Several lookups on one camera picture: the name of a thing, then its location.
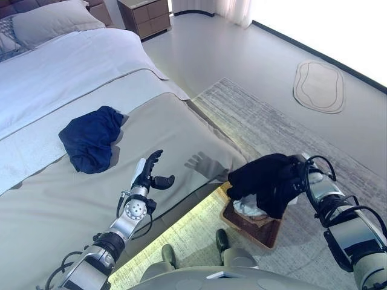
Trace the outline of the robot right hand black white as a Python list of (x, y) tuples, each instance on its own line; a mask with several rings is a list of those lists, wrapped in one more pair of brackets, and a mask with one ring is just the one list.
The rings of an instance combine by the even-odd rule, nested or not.
[(310, 156), (306, 153), (291, 155), (290, 164), (279, 170), (274, 193), (282, 198), (295, 198), (306, 192), (305, 163)]

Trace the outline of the robot left hand black white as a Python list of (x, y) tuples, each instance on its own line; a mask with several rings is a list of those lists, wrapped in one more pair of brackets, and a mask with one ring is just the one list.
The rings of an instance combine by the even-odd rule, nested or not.
[(145, 187), (149, 190), (151, 187), (157, 190), (166, 190), (172, 187), (175, 182), (175, 176), (152, 176), (152, 169), (158, 162), (163, 150), (156, 150), (147, 159), (142, 158), (136, 167), (134, 179), (131, 183), (131, 189), (135, 187)]

